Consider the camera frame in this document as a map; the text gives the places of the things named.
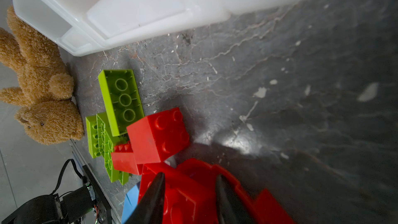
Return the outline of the green lego brick pair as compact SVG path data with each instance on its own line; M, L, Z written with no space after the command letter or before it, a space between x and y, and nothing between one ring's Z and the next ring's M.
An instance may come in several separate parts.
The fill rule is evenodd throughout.
M88 138L88 151L92 158L102 156L104 168L112 183L119 181L121 185L129 181L129 173L118 171L114 168L112 152L114 147L126 144L127 136L112 136L110 124L105 112L86 117L86 134Z

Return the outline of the red curved lego piece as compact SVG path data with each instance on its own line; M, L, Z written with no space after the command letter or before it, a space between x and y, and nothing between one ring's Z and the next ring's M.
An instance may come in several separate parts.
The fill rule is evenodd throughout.
M188 159L172 168L166 163L143 166L139 198L142 199L158 173L165 174L165 224L216 224L216 177L222 174L254 216L258 224L292 224L293 219L264 189L252 198L230 172L219 165L210 165L198 159Z

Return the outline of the blue lego brick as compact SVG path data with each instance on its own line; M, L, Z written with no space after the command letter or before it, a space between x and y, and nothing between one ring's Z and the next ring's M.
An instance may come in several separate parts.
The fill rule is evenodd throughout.
M137 207L140 193L140 182L131 188L125 195L121 223L125 224Z

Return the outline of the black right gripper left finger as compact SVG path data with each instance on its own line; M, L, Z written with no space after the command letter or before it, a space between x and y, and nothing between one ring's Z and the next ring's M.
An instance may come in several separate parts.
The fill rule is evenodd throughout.
M161 224L165 200L165 174L158 173L125 224Z

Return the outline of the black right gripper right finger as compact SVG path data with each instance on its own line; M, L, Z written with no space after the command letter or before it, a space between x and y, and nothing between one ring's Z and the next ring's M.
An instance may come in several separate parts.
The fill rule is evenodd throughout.
M219 174L216 179L216 207L220 224L255 224L241 199L227 178Z

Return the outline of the red small lego brick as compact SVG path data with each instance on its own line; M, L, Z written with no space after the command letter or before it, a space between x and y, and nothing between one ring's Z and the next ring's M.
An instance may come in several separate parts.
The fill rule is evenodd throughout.
M134 175L142 174L143 165L136 163L135 154L130 142L115 146L111 156L115 170Z

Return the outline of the green long lego brick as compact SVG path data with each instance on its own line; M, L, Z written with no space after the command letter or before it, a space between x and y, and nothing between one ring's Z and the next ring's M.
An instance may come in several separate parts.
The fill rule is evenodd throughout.
M133 70L105 69L98 81L112 135L126 134L129 125L145 117Z

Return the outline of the red square lego brick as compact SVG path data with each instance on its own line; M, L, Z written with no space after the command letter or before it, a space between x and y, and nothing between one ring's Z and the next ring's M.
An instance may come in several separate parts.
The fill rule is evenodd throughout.
M146 116L127 126L137 164L159 163L190 145L178 107Z

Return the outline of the brown plush teddy bear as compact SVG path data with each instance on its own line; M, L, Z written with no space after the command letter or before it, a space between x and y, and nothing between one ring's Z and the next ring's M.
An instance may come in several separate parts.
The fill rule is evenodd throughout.
M17 75L18 86L1 89L1 101L19 106L15 119L43 145L80 140L84 124L72 101L74 79L58 45L7 9L10 32L1 29L1 63Z

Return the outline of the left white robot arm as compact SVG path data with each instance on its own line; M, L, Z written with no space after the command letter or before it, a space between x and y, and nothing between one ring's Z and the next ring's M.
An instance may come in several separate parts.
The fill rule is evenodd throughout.
M62 196L59 189L67 165L71 163L83 186ZM33 198L21 205L3 224L80 224L89 212L95 213L96 224L111 224L112 207L102 192L98 182L87 165L77 169L74 159L65 162L60 172L55 190L49 195Z

